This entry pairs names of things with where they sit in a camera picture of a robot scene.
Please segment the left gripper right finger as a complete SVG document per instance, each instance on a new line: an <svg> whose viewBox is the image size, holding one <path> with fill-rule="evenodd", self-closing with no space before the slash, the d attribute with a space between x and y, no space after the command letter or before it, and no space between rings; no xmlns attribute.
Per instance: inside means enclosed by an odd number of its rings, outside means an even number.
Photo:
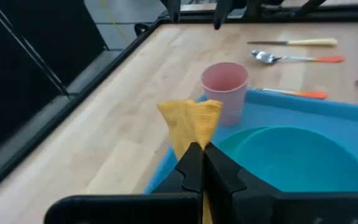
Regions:
<svg viewBox="0 0 358 224"><path fill-rule="evenodd" d="M244 169L229 156L209 143L206 153L206 182L208 187L224 194L248 190L252 194L278 194L279 190Z"/></svg>

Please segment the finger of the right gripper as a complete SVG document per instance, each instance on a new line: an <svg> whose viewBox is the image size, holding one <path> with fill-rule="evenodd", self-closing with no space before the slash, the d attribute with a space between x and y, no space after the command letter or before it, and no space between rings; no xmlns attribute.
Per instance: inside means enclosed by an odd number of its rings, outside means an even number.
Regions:
<svg viewBox="0 0 358 224"><path fill-rule="evenodd" d="M173 23L178 23L180 20L181 1L167 0L167 11Z"/></svg>
<svg viewBox="0 0 358 224"><path fill-rule="evenodd" d="M217 0L214 11L214 29L219 30L224 20L232 11L232 0Z"/></svg>

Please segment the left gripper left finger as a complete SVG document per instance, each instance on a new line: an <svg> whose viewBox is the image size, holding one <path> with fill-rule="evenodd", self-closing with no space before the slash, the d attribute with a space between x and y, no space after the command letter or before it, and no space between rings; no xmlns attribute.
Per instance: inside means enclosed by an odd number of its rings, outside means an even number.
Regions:
<svg viewBox="0 0 358 224"><path fill-rule="evenodd" d="M197 142L189 145L181 159L169 150L152 177L152 193L196 192L203 190L203 150Z"/></svg>

